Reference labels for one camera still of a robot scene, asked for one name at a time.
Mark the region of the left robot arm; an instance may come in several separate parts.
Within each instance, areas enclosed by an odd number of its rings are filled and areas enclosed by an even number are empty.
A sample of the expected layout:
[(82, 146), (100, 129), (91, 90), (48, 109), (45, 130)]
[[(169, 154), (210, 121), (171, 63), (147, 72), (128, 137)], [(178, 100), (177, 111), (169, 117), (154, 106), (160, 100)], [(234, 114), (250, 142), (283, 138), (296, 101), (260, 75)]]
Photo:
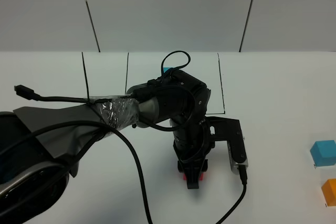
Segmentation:
[(1, 217), (46, 211), (77, 175), (88, 149), (128, 126), (172, 132), (178, 163), (193, 188), (211, 147), (205, 116), (210, 94), (202, 81), (170, 69), (125, 95), (1, 113)]

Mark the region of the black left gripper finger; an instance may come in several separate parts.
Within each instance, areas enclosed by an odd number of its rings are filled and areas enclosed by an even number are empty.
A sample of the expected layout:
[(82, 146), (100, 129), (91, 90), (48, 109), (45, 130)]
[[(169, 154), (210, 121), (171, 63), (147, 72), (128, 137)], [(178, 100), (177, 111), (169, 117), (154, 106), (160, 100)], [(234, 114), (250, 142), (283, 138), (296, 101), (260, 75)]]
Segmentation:
[(207, 160), (193, 161), (183, 165), (183, 173), (186, 175), (188, 189), (199, 189), (199, 177), (201, 172), (207, 171)]

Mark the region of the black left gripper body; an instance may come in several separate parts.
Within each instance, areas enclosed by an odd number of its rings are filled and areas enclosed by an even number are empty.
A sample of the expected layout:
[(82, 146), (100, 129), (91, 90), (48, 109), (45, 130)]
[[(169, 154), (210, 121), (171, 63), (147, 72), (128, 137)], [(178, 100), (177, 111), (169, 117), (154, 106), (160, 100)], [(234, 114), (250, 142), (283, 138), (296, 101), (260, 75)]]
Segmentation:
[(174, 150), (177, 155), (177, 169), (185, 173), (192, 165), (199, 169), (200, 175), (208, 169), (206, 155), (215, 147), (212, 141), (209, 119), (202, 119), (185, 129), (174, 132)]

